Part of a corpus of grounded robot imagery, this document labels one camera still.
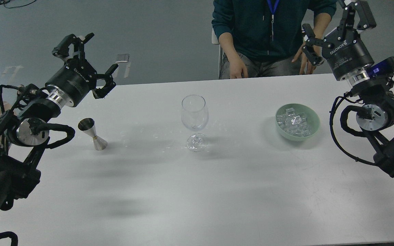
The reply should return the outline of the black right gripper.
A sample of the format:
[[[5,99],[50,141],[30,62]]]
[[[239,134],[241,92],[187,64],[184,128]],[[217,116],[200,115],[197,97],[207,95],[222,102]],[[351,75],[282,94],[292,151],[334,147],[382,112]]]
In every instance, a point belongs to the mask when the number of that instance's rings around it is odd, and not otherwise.
[[[338,0],[343,9],[339,26],[324,37],[331,44],[322,48],[322,57],[336,80],[347,79],[347,74],[374,64],[373,58],[360,38],[357,30],[364,31],[377,27],[369,3],[366,0]],[[313,66],[320,66],[324,59],[317,54],[314,46],[322,47],[324,41],[316,38],[310,24],[303,24],[305,45],[302,51]]]

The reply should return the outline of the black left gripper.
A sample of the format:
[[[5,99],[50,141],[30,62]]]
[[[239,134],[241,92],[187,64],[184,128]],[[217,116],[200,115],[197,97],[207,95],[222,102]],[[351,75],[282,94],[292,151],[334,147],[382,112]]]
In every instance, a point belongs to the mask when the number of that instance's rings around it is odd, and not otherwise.
[[[46,89],[50,92],[46,99],[60,108],[78,106],[91,90],[95,99],[105,98],[116,87],[113,73],[119,67],[118,64],[111,65],[104,74],[97,74],[94,67],[86,60],[84,45],[93,37],[94,33],[81,38],[74,34],[67,35],[52,51],[53,56],[66,62],[45,83]],[[74,50],[73,58],[70,58],[69,54],[71,45]],[[105,85],[94,89],[96,80],[105,81]]]

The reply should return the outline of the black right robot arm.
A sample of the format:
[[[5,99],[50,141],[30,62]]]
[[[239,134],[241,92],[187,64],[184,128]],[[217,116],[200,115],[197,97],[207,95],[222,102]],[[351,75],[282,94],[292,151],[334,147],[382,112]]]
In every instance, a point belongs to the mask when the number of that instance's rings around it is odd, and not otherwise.
[[[348,81],[351,90],[335,98],[330,111],[330,133],[336,146],[357,162],[376,166],[394,178],[394,57],[374,64],[361,40],[360,32],[377,26],[371,9],[363,0],[340,0],[343,14],[339,25],[323,39],[317,38],[309,24],[303,24],[302,51],[313,65],[324,61],[338,81]],[[340,116],[342,130],[366,138],[375,150],[373,162],[348,153],[337,141],[333,120],[338,106],[358,96],[362,106],[352,102]]]

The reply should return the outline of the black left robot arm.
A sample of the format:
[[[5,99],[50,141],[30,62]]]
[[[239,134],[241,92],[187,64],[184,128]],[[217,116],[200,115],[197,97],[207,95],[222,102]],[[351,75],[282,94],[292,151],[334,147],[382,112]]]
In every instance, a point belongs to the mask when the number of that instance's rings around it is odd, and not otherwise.
[[[89,64],[85,44],[94,37],[74,34],[66,36],[52,51],[64,65],[39,88],[27,86],[0,86],[0,210],[12,209],[14,201],[25,199],[39,184],[41,172],[37,169],[46,149],[55,149],[75,137],[75,129],[50,123],[64,106],[76,107],[92,92],[94,98],[104,98],[116,87],[113,64],[103,74]],[[18,245],[14,232],[0,233],[0,240],[9,238]]]

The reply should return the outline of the person's left hand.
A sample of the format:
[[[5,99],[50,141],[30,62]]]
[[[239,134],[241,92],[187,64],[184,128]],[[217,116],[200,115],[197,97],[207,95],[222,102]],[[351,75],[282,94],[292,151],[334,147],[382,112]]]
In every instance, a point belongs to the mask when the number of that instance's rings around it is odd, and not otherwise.
[[[294,64],[296,62],[300,62],[299,75],[310,75],[316,70],[316,66],[313,65],[306,57],[306,54],[303,51],[304,46],[305,42],[303,42],[297,53],[291,59],[291,63]]]

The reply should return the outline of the person's right hand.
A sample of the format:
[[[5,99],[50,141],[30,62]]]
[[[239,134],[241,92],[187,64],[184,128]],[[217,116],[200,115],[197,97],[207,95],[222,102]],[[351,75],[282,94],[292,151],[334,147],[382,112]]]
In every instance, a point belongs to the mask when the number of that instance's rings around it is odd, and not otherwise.
[[[247,66],[239,56],[228,58],[228,61],[230,79],[242,79],[249,77]]]

